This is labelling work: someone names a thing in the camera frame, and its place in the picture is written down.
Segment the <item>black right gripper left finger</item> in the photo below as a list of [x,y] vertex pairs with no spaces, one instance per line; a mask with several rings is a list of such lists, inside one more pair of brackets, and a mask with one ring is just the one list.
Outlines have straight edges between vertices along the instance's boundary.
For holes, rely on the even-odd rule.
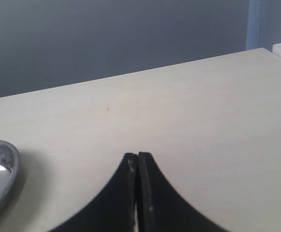
[[105,187],[54,232],[133,232],[137,155],[124,154]]

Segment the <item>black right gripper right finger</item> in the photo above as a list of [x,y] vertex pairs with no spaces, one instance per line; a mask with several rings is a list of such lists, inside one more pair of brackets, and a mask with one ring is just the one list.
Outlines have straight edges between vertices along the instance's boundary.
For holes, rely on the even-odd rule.
[[224,232],[193,208],[168,182],[148,152],[138,153],[140,232]]

